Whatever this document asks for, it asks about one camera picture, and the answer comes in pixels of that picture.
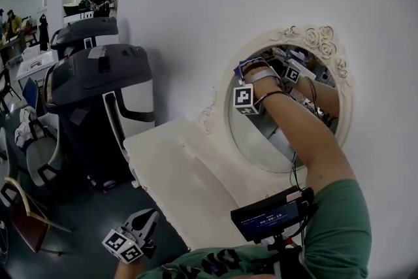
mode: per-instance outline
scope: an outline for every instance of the hand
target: hand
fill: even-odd
[[[245,69],[252,63],[254,62],[249,62],[245,64],[242,70],[245,71]],[[244,76],[244,80],[249,75],[254,75],[256,73],[259,73],[260,71],[266,70],[267,68],[268,67],[265,66],[265,67],[259,67],[259,68],[250,70],[249,73]],[[278,86],[277,79],[271,76],[260,79],[254,82],[253,85],[254,85],[254,94],[257,99],[260,99],[267,93],[278,91],[278,90],[281,91],[280,87]]]

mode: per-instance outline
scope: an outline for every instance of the green shirt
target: green shirt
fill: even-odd
[[[341,180],[322,189],[314,199],[318,211],[306,233],[304,264],[317,279],[367,277],[372,236],[364,197],[354,180]],[[253,274],[256,259],[268,258],[260,245],[201,249],[145,272],[138,279],[221,278]]]

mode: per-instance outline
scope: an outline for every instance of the green sleeve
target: green sleeve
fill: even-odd
[[[305,265],[317,279],[366,278],[372,234],[366,202],[355,180],[322,189],[306,234]]]

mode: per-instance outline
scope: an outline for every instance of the black bracelet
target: black bracelet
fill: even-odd
[[[286,95],[286,96],[288,96],[288,97],[290,97],[290,98],[292,98],[289,94],[287,94],[286,92],[283,92],[283,91],[273,91],[273,92],[268,92],[266,95],[264,95],[264,96],[262,96],[260,99],[258,99],[257,100],[257,102],[254,104],[254,105],[258,105],[258,104],[260,104],[261,105],[261,103],[264,101],[264,99],[266,99],[267,97],[270,97],[271,95],[273,95],[273,94],[284,94],[284,95]]]

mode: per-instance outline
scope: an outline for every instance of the white mirror frame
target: white mirror frame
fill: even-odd
[[[229,107],[234,82],[233,70],[239,61],[281,44],[292,44],[307,49],[318,57],[330,71],[336,83],[340,101],[340,116],[335,136],[340,146],[344,144],[353,108],[353,78],[347,67],[344,47],[338,40],[335,30],[329,26],[292,26],[287,29],[269,31],[245,45],[229,62],[214,103],[199,116],[198,122],[204,132],[210,135],[226,154],[234,153],[236,155],[239,153],[238,155],[242,156],[229,125]]]

